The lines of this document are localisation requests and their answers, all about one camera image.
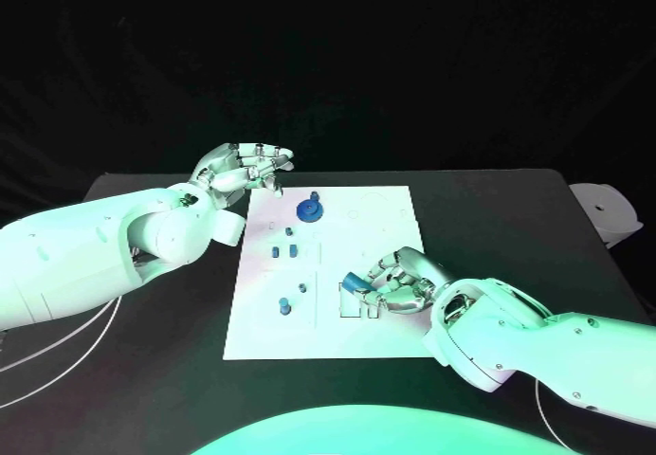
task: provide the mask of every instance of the white robotic arm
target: white robotic arm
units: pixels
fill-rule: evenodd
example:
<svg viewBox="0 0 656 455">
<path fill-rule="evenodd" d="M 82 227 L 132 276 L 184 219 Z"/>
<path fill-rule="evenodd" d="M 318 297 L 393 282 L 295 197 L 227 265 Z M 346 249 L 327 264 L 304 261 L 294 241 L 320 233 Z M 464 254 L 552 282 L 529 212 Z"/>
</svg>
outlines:
<svg viewBox="0 0 656 455">
<path fill-rule="evenodd" d="M 0 230 L 0 330 L 92 309 L 191 263 L 210 240 L 235 246 L 245 219 L 223 210 L 245 189 L 281 196 L 292 153 L 223 144 L 187 183 L 37 213 Z"/>
<path fill-rule="evenodd" d="M 379 292 L 370 285 L 387 271 Z M 573 406 L 656 428 L 656 328 L 565 313 L 498 280 L 455 280 L 409 247 L 387 255 L 344 288 L 395 313 L 432 307 L 423 344 L 442 366 L 494 391 L 521 371 Z"/>
</svg>

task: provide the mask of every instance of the robotic hand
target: robotic hand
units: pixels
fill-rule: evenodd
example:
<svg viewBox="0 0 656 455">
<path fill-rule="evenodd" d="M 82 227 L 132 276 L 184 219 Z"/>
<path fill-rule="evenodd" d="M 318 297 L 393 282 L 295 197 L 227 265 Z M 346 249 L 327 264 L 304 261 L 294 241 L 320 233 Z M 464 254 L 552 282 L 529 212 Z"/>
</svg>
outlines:
<svg viewBox="0 0 656 455">
<path fill-rule="evenodd" d="M 372 287 L 386 276 L 390 292 Z M 494 391 L 514 371 L 533 376 L 573 406 L 656 428 L 656 328 L 617 319 L 553 315 L 494 279 L 455 280 L 409 247 L 385 256 L 344 288 L 393 313 L 432 307 L 423 344 L 478 389 Z"/>
<path fill-rule="evenodd" d="M 235 246 L 246 221 L 223 209 L 246 189 L 282 195 L 274 172 L 291 171 L 292 156 L 265 144 L 223 144 L 199 161 L 187 183 L 53 209 L 5 225 L 0 330 L 92 309 L 191 263 L 212 239 Z"/>
</svg>

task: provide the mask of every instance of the blue knob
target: blue knob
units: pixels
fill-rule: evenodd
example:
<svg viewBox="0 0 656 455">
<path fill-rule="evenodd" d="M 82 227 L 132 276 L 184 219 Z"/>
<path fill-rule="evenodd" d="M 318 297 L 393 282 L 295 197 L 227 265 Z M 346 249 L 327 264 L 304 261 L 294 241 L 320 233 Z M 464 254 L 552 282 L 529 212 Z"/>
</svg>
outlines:
<svg viewBox="0 0 656 455">
<path fill-rule="evenodd" d="M 279 299 L 279 314 L 286 316 L 291 312 L 291 305 L 289 305 L 289 301 L 282 297 Z"/>
<path fill-rule="evenodd" d="M 318 202 L 318 193 L 311 192 L 310 198 L 305 199 L 297 206 L 297 216 L 305 223 L 314 223 L 324 215 L 324 207 Z"/>
</svg>

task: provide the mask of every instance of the wire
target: wire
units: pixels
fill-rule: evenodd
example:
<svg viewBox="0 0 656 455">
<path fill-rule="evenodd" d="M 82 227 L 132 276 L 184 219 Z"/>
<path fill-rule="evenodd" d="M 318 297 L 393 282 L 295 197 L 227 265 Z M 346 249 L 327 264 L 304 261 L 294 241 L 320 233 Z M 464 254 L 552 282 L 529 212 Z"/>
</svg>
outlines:
<svg viewBox="0 0 656 455">
<path fill-rule="evenodd" d="M 539 404 L 539 381 L 537 381 L 537 380 L 536 380 L 536 402 L 537 402 L 537 411 L 539 411 L 539 415 L 542 416 L 543 424 L 546 425 L 546 428 L 549 428 L 550 434 L 552 434 L 553 437 L 556 438 L 556 441 L 560 443 L 560 446 L 562 446 L 566 450 L 571 450 L 569 446 L 563 443 L 562 439 L 558 437 L 556 432 L 555 432 L 553 429 L 550 428 L 549 423 L 546 422 L 546 417 L 545 417 L 543 412 L 542 412 L 542 406 L 540 406 L 540 404 Z"/>
<path fill-rule="evenodd" d="M 28 398 L 34 393 L 39 393 L 46 387 L 51 386 L 51 384 L 54 384 L 54 382 L 57 382 L 62 377 L 64 377 L 64 375 L 67 374 L 67 372 L 79 365 L 79 363 L 82 362 L 82 360 L 86 358 L 86 356 L 89 355 L 90 351 L 92 351 L 92 348 L 95 348 L 96 344 L 99 343 L 99 340 L 102 339 L 103 335 L 105 335 L 105 332 L 106 330 L 109 329 L 109 325 L 112 325 L 112 320 L 113 320 L 113 316 L 116 315 L 116 310 L 118 310 L 118 306 L 119 306 L 119 300 L 122 299 L 122 296 L 118 297 L 118 301 L 116 301 L 116 306 L 113 307 L 113 313 L 112 315 L 109 316 L 109 320 L 106 321 L 106 325 L 105 325 L 105 328 L 102 329 L 102 332 L 92 344 L 92 346 L 89 347 L 89 349 L 86 350 L 86 352 L 82 354 L 82 356 L 77 358 L 76 362 L 67 367 L 67 369 L 64 370 L 64 372 L 54 378 L 51 379 L 50 382 L 47 382 L 46 384 L 43 384 L 34 391 L 30 391 L 26 395 L 23 395 L 20 398 L 15 398 L 13 401 L 10 401 L 8 403 L 5 403 L 4 405 L 0 406 L 0 409 L 1 408 L 5 408 L 7 406 L 10 405 L 14 405 L 18 401 L 23 401 L 26 398 Z"/>
<path fill-rule="evenodd" d="M 40 351 L 34 352 L 31 355 L 27 355 L 23 357 L 20 360 L 17 360 L 14 363 L 10 363 L 10 365 L 5 365 L 2 368 L 0 368 L 0 373 L 4 372 L 5 370 L 10 370 L 13 367 L 24 363 L 27 360 L 31 360 L 34 357 L 39 357 L 43 353 L 46 353 L 51 348 L 56 348 L 67 339 L 75 337 L 92 324 L 92 322 L 99 318 L 102 313 L 106 311 L 109 308 L 109 305 L 113 303 L 116 299 L 111 299 L 102 309 L 98 311 L 95 316 L 54 343 L 51 343 L 46 348 L 43 348 Z"/>
</svg>

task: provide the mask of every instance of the black table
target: black table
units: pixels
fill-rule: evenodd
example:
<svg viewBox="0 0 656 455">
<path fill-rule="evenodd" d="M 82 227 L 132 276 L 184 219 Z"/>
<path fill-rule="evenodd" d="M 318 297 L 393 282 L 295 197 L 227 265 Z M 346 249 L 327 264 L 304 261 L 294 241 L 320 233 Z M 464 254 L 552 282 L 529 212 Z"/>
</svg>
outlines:
<svg viewBox="0 0 656 455">
<path fill-rule="evenodd" d="M 165 187 L 186 177 L 103 175 L 88 200 Z M 558 173 L 284 173 L 279 178 L 289 187 L 409 185 L 426 253 L 458 276 L 510 282 L 555 313 L 648 323 Z M 233 207 L 242 215 L 248 201 L 246 196 Z M 550 439 L 533 379 L 523 373 L 485 393 L 428 358 L 223 361 L 239 252 L 213 243 L 196 263 L 124 297 L 83 363 L 49 389 L 0 409 L 2 453 L 188 453 L 274 415 L 341 404 L 441 410 Z M 11 330 L 1 363 L 59 339 L 95 311 Z M 0 374 L 2 403 L 72 364 L 105 321 L 103 315 L 64 346 Z M 654 430 L 571 407 L 542 390 L 549 422 L 572 448 L 653 452 Z"/>
</svg>

